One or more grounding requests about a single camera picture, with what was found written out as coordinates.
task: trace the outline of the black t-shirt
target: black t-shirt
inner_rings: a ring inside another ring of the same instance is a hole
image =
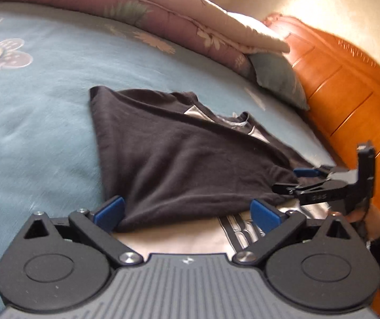
[[[193,93],[97,86],[90,99],[105,197],[126,202],[121,231],[281,204],[271,186],[312,167],[250,114],[216,116]]]

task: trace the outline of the gray plastic panel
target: gray plastic panel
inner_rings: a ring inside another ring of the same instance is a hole
[[[229,263],[225,254],[154,254],[139,267],[120,269],[92,302],[58,314],[8,308],[0,319],[374,319],[369,309],[319,315],[276,297],[251,267]]]

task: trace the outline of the screw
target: screw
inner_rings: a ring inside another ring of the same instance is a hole
[[[256,260],[256,255],[248,250],[242,250],[236,254],[236,259],[242,263],[250,263]]]
[[[135,252],[125,252],[120,255],[119,260],[125,264],[137,264],[142,261],[141,255]]]

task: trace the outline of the brown leather headboard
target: brown leather headboard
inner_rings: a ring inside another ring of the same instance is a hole
[[[380,208],[380,65],[355,45],[274,13],[265,25],[286,38],[286,54],[305,90],[308,119],[349,168],[356,168],[356,146],[376,148],[373,202]],[[380,295],[373,308],[380,314]]]

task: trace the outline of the blue bed sheet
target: blue bed sheet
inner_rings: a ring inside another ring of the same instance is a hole
[[[194,91],[215,113],[250,111],[311,162],[333,163],[293,109],[208,58],[112,20],[0,3],[0,256],[31,212],[102,202],[95,85]]]

